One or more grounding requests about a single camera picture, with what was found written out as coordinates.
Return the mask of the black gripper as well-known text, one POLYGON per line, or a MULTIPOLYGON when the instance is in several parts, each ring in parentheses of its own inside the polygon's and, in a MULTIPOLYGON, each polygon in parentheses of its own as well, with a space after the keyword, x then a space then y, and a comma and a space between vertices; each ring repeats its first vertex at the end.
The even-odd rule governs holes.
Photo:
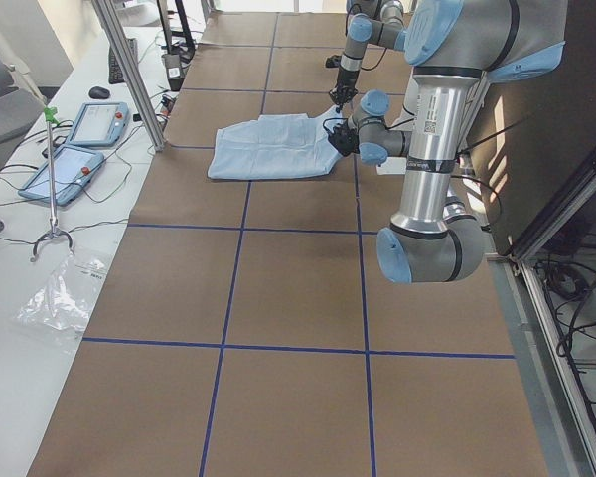
POLYGON ((337 112, 341 112, 344 106, 351 102, 358 93, 356 83, 359 73, 359 70, 350 71, 339 68, 336 85, 329 91, 329 97, 337 112))
POLYGON ((343 156, 359 153, 359 136, 355 129, 352 129, 347 122, 335 125, 327 130, 329 143, 343 156))

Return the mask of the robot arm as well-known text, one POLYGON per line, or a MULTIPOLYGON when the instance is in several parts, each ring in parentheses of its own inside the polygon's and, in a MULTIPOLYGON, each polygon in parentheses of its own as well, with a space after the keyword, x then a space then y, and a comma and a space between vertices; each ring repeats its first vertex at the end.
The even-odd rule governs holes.
POLYGON ((564 1, 420 2, 406 17, 397 1, 352 1, 351 20, 330 97, 343 106, 370 45, 400 51, 418 94, 410 131, 387 127, 388 96, 363 94, 354 113, 328 129, 343 155, 378 165, 406 161, 401 202, 378 232, 377 258, 393 282, 448 282, 472 274, 483 258, 477 220, 451 192, 469 90, 546 74, 560 63, 568 5, 564 1))
POLYGON ((329 97, 341 112, 358 93, 357 80, 368 45, 404 52, 406 10, 401 1, 348 1, 346 44, 338 62, 336 85, 329 97))

